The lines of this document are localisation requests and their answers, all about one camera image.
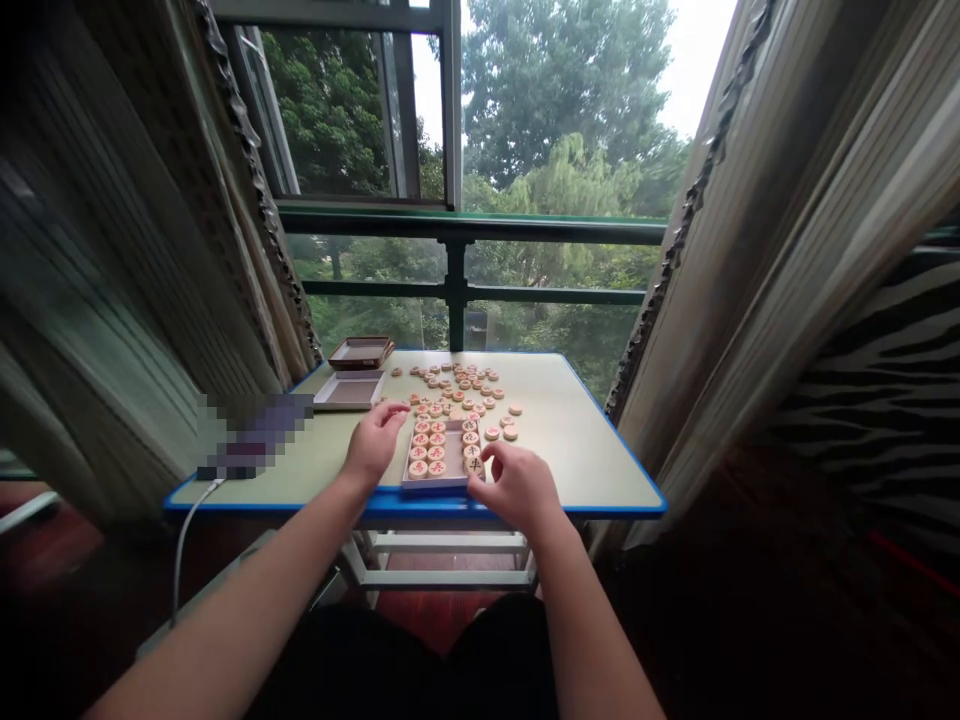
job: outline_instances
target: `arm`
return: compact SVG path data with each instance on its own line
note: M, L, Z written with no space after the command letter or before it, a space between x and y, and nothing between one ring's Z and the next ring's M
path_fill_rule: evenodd
M492 443L494 484L470 476L478 501L527 536L547 608L561 717L664 718L539 456Z
M87 717L242 717L390 464L407 410L384 403L365 415L333 483L128 670Z

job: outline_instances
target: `charging cable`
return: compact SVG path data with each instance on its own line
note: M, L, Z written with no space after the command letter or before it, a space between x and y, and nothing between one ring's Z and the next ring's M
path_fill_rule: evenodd
M177 626L177 613L180 611L180 563L183 560L183 541L187 537L187 528L190 527L190 521L193 519L193 514L197 511L197 508L203 504L204 500L213 494L214 490L223 485L226 479L226 476L216 478L207 486L207 489L203 491L200 499L190 508L190 512L187 513L187 519L183 521L183 527L180 528L180 538L177 540L177 556L173 563L173 612L170 614L171 630Z

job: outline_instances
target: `metal railing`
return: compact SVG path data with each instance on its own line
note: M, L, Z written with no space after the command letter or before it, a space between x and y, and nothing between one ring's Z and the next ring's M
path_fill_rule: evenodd
M464 344L464 313L474 300L524 303L635 305L642 290L501 287L468 282L464 266L467 246L477 240L505 240L600 245L660 245L665 224L609 218L567 218L512 215L474 215L451 212L367 211L310 207L280 203L280 219L287 233L435 239L447 253L443 282L367 282L363 280L305 280L308 295L355 297L437 298L447 305L450 351Z

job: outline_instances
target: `glass pane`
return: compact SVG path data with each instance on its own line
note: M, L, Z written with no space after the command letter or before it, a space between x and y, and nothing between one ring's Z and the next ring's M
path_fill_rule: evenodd
M476 285L645 290L660 262L648 245L479 240L467 246L467 279Z
M441 282L447 256L436 240L287 235L301 280Z
M260 31L300 193L411 197L409 173L403 172L405 133L417 141L421 165L434 144L443 142L442 135L427 137L420 129L423 114L432 114L432 107L416 107L421 97L430 96L427 84L434 74L432 91L439 95L439 60L428 54L414 61L426 78L422 88L410 78L409 46L428 47L428 37L279 27ZM412 87L404 77L413 81ZM404 95L404 88L412 95ZM415 126L410 128L403 120L405 99L414 106L409 124ZM443 199L442 180L439 194L432 177L421 185L421 198Z
M463 209L665 221L736 0L466 0Z
M399 350L450 347L447 306L435 298L308 295L324 355L350 335L389 335Z
M603 405L639 307L474 302L467 306L466 350L558 352Z
M443 198L443 99L440 93L442 86L438 59L440 46L432 35L413 35L410 42L413 47L413 89L417 98L420 193L425 198Z

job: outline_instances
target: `light green tabletop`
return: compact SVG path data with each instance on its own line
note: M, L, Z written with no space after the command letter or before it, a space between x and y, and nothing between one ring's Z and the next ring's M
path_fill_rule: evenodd
M414 366L444 362L490 367L500 380L490 383L506 392L497 407L481 419L481 429L497 425L507 407L519 404L523 413L515 418L520 436L516 444L543 457L553 471L560 501L577 519L659 517L666 503L656 486L634 459L620 436L597 407L562 355L552 353L480 353L396 351L384 365L388 373L383 394L402 400L411 393L439 398L419 377L409 374ZM394 367L403 370L391 377ZM293 392L314 395L333 370L323 365ZM443 373L453 380L453 373ZM478 391L467 397L479 399ZM350 434L362 413L318 413L305 422L303 430L275 454L259 474L250 480L228 481L200 508L201 511L293 512L304 505L335 477L343 463ZM419 499L401 493L406 448L414 418L411 414L401 431L393 462L380 488L371 498L364 518L481 518L489 511L461 493L449 497ZM187 482L170 495L168 510L185 511L199 498L207 483Z

